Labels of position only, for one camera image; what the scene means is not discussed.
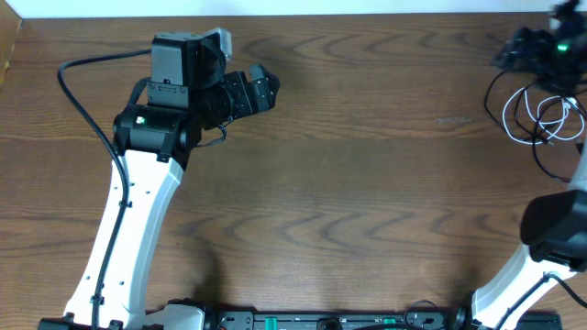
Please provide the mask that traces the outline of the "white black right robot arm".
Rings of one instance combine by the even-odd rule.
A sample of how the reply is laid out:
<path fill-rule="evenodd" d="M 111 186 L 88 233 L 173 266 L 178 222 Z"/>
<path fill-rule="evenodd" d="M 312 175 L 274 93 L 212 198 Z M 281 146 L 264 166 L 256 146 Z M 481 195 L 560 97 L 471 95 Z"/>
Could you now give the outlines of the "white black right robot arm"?
<path fill-rule="evenodd" d="M 576 88 L 586 73 L 586 17 L 580 0 L 558 4 L 552 28 L 519 29 L 493 61 L 502 73 L 535 75 L 535 84 L 574 110 L 581 120 L 585 107 Z M 484 286 L 471 295 L 468 306 L 455 312 L 450 329 L 514 329 L 523 314 L 555 285 L 580 306 L 586 302 L 567 280 L 586 270 L 586 159 L 581 158 L 568 189 L 538 197 L 526 208 L 521 243 L 514 255 Z"/>

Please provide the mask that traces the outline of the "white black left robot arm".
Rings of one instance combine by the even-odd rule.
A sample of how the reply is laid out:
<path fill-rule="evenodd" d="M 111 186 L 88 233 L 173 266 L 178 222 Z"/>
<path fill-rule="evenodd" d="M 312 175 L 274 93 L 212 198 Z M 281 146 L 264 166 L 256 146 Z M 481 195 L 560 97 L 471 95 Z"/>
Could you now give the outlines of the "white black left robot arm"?
<path fill-rule="evenodd" d="M 136 82 L 103 143 L 112 158 L 105 211 L 91 256 L 59 318 L 42 329 L 213 329 L 214 314 L 187 300 L 146 309 L 162 221 L 202 134 L 272 109 L 280 88 L 264 66 L 228 71 L 232 37 L 161 32 L 147 50 L 151 73 Z"/>

